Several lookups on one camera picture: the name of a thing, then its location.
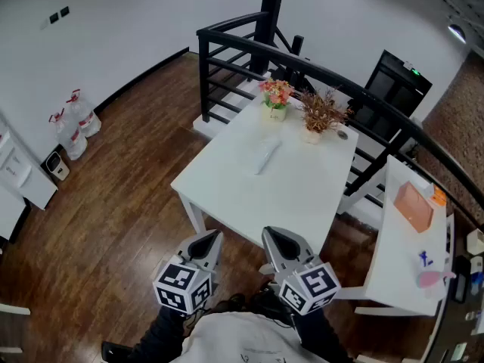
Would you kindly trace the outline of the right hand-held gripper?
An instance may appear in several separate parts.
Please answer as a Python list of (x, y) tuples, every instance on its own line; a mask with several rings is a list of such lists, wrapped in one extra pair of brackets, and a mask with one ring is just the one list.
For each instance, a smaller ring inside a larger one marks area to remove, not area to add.
[(277, 226), (262, 230), (267, 263), (262, 274), (275, 274), (271, 289), (299, 315), (329, 304), (341, 285), (328, 262), (315, 255), (300, 235)]

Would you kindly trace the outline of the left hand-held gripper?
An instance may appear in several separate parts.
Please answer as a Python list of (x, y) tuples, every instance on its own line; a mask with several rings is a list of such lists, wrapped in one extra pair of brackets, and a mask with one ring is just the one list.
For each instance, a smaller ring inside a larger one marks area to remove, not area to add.
[(182, 241), (153, 281), (158, 303), (183, 315), (201, 309), (217, 287), (223, 240), (220, 230), (209, 230)]

